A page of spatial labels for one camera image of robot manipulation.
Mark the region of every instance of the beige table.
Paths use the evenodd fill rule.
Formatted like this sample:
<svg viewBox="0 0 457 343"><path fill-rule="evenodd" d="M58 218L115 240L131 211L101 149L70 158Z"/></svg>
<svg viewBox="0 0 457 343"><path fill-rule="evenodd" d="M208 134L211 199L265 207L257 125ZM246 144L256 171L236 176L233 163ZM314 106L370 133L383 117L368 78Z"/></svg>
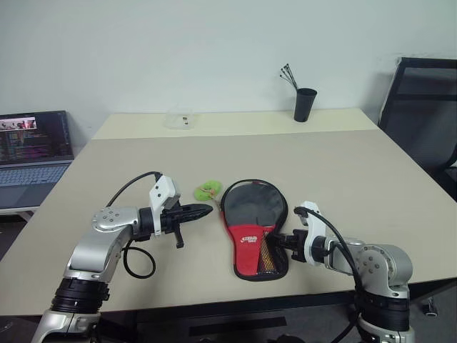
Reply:
<svg viewBox="0 0 457 343"><path fill-rule="evenodd" d="M208 179L225 186L245 178L268 180L283 192L290 209L304 200L315 201L344 236L403 248L414 264L412 282L455 277L456 203L382 131L368 126L355 131L92 140L0 262L0 314L40 314L49 307L92 214L127 180L149 170L173 177L183 204L195 202L194 187ZM147 206L153 182L142 179L116 205ZM283 232L301 227L290 211ZM173 235L138 244L156 258L156 274L133 279L120 264L104 311L353 289L352 278L299 262L291 262L280 280L237 278L232 244L216 210L183 224L181 231L183 249L175 248ZM136 272L148 271L141 255L129 256Z"/></svg>

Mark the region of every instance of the chair backrest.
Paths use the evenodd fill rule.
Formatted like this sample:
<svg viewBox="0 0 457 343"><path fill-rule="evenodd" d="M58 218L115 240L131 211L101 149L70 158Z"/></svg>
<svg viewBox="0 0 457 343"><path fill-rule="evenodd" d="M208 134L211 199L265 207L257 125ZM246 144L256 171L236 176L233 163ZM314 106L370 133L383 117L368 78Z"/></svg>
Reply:
<svg viewBox="0 0 457 343"><path fill-rule="evenodd" d="M379 127L430 173L457 158L457 60L403 57Z"/></svg>

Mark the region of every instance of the laptop keyboard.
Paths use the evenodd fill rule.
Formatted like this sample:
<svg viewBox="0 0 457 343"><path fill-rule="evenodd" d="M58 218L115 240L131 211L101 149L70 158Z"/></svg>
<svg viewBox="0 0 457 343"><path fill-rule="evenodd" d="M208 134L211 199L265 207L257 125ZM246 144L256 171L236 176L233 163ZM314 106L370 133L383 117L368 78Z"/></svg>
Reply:
<svg viewBox="0 0 457 343"><path fill-rule="evenodd" d="M57 182L67 166L40 166L38 168L0 170L0 187Z"/></svg>

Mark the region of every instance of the floor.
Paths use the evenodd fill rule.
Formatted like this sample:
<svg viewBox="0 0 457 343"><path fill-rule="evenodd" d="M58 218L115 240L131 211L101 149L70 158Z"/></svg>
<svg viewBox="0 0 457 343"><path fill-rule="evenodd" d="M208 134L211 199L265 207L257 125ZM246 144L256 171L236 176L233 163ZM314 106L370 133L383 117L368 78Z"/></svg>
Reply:
<svg viewBox="0 0 457 343"><path fill-rule="evenodd" d="M0 259L20 233L23 222L0 223ZM411 305L411 326L416 330L416 343L457 342L457 288L447 289L435 297L439 316L426 317L421 304ZM262 327L269 319L270 327ZM253 325L262 327L252 329ZM210 338L217 343L261 343L282 334L302 338L306 343L330 342L347 325L346 308L341 306L303 307L231 317L199 317L160 324L139 323L142 342L197 343ZM36 323L21 318L0 317L0 342L30 342ZM360 342L353 329L342 342Z"/></svg>

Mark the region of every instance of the laptop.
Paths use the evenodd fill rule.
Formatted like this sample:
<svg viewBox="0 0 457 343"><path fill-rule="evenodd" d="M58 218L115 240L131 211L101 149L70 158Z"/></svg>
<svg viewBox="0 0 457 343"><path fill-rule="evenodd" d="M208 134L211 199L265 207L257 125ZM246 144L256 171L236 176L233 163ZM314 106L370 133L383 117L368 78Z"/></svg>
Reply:
<svg viewBox="0 0 457 343"><path fill-rule="evenodd" d="M0 209L39 206L73 159L65 111L0 115Z"/></svg>

